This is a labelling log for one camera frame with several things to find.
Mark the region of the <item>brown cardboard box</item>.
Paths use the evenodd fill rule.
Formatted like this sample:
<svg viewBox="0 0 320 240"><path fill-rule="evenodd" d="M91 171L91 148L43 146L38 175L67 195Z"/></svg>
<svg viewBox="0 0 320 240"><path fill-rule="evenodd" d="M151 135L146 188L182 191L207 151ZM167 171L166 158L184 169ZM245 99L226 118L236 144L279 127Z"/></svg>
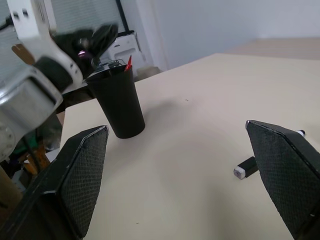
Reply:
<svg viewBox="0 0 320 240"><path fill-rule="evenodd" d="M0 227L12 214L23 194L0 166Z"/></svg>

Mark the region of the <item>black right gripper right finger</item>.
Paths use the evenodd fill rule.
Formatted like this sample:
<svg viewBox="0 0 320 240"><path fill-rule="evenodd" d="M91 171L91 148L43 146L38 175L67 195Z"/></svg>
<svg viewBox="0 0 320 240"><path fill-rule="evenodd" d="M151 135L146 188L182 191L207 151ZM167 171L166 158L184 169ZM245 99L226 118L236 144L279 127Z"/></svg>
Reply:
<svg viewBox="0 0 320 240"><path fill-rule="evenodd" d="M249 120L266 191L294 240L320 240L320 152L296 131Z"/></svg>

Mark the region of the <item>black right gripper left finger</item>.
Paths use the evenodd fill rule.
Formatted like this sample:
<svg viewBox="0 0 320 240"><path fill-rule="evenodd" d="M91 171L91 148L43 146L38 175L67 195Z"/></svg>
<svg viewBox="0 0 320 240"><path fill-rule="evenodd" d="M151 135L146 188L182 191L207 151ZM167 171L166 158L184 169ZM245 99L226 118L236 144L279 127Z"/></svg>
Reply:
<svg viewBox="0 0 320 240"><path fill-rule="evenodd" d="M109 129L70 137L0 228L0 240L83 240L100 192Z"/></svg>

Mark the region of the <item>white printer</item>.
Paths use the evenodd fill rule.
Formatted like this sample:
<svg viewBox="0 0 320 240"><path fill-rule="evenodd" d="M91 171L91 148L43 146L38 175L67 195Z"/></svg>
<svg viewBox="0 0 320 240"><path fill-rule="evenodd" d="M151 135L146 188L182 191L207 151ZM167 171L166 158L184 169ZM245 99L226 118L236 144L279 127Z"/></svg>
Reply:
<svg viewBox="0 0 320 240"><path fill-rule="evenodd" d="M135 32L117 37L107 53L111 60L118 60L122 64L127 64L131 57L131 64L135 68L141 67L144 63Z"/></svg>

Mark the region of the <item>black plastic cup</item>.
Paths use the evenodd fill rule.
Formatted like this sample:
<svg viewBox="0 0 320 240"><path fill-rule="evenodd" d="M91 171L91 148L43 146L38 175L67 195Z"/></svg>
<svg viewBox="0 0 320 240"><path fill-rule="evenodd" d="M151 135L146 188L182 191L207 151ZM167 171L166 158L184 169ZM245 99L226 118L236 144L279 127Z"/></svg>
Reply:
<svg viewBox="0 0 320 240"><path fill-rule="evenodd" d="M86 83L118 138L129 139L145 129L132 68L121 65L103 70L87 78Z"/></svg>

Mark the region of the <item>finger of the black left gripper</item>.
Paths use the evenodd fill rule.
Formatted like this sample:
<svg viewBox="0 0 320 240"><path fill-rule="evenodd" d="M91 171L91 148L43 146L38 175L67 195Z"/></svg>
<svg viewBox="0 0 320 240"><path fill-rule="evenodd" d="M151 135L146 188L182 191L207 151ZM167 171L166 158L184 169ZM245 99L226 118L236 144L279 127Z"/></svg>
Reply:
<svg viewBox="0 0 320 240"><path fill-rule="evenodd" d="M94 58L100 58L114 43L118 36L116 23L102 25L94 32L90 41L89 51Z"/></svg>

